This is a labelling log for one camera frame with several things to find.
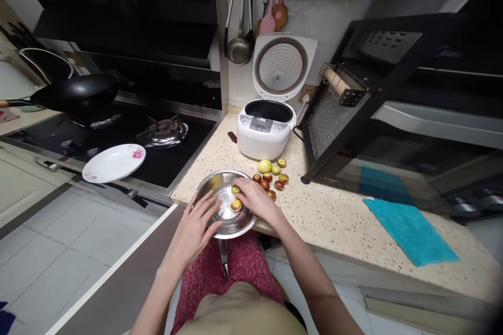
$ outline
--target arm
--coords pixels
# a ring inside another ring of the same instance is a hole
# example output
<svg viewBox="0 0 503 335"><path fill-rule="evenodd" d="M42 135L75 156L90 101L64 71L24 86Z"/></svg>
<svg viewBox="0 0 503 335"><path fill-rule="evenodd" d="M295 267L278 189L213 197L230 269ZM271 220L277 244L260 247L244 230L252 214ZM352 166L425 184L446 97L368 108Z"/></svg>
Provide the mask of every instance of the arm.
<svg viewBox="0 0 503 335"><path fill-rule="evenodd" d="M281 239L318 332L321 335L363 335L322 265L286 220L281 209L256 182L238 178L233 184L238 185L244 193L236 197L270 223Z"/></svg>
<svg viewBox="0 0 503 335"><path fill-rule="evenodd" d="M221 221L217 221L206 229L211 216L222 203L219 200L211 207L218 198L218 195L215 195L209 199L212 193L213 190L209 191L194 206L197 197L195 193L183 211L168 251L157 269L152 288L129 335L164 334L169 303L178 281L222 224Z"/></svg>

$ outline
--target hand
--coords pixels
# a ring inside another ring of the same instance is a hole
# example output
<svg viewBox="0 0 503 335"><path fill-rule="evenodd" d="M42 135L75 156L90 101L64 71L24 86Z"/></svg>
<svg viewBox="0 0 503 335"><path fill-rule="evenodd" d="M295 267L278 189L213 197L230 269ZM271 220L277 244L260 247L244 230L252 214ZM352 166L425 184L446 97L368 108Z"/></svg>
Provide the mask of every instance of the hand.
<svg viewBox="0 0 503 335"><path fill-rule="evenodd" d="M242 194L236 194L236 197L243 202L245 207L270 223L274 228L283 212L274 204L262 186L248 178L236 178L232 181L232 184L239 186L243 192Z"/></svg>
<svg viewBox="0 0 503 335"><path fill-rule="evenodd" d="M209 199L211 194L213 194L213 190L209 191L194 205L198 196L195 193L187 204L166 256L161 262L158 274L175 268L176 272L181 276L189 264L203 251L219 226L222 225L221 221L216 221L206 229L208 221L222 204L222 201L219 200L211 207L218 199L218 195Z"/></svg>

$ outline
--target utensil rack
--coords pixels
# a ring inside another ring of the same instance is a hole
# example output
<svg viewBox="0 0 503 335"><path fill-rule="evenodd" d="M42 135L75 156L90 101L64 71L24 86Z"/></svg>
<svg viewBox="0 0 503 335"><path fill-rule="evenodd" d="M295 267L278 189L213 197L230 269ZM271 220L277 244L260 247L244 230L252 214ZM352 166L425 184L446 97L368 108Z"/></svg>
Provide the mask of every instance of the utensil rack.
<svg viewBox="0 0 503 335"><path fill-rule="evenodd" d="M342 64L323 63L320 69L323 82L328 84L328 92L332 98L339 97L339 104L346 107L355 107L364 94L368 91L365 84L367 78L359 79Z"/></svg>

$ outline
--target pink spatula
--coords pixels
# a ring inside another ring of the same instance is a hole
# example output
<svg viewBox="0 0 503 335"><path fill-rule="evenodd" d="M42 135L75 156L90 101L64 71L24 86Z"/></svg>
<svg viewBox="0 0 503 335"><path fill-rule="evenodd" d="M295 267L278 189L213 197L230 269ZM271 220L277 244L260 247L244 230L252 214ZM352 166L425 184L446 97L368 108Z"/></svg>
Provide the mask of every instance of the pink spatula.
<svg viewBox="0 0 503 335"><path fill-rule="evenodd" d="M260 22L260 30L258 34L266 34L270 32L274 32L276 27L276 21L274 20L274 16L272 15L272 5L274 4L274 0L269 0L267 13Z"/></svg>

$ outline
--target white tile floor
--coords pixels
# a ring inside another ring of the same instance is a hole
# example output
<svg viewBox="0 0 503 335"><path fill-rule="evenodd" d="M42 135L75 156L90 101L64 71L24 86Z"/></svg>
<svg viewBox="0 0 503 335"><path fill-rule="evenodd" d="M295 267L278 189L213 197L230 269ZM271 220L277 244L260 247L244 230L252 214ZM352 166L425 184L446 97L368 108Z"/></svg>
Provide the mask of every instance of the white tile floor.
<svg viewBox="0 0 503 335"><path fill-rule="evenodd" d="M316 326L309 313L308 304L305 302L299 284L293 277L293 272L290 266L279 260L266 257L269 264L269 269L275 278L281 283L285 289L292 304L302 315L305 321L308 333L310 335L318 335ZM367 313L365 301L360 289L357 286L342 285L334 283L337 292L341 296L342 301L346 305L347 310L352 315L356 323L360 326L365 335L431 335L425 331L421 331L414 327L403 325L399 322L389 320L371 313ZM175 309L180 297L181 281L178 283L177 289L173 294L168 311L168 320L166 321L165 335L169 335L174 321Z"/></svg>
<svg viewBox="0 0 503 335"><path fill-rule="evenodd" d="M45 333L159 215L73 187L0 240L9 335Z"/></svg>

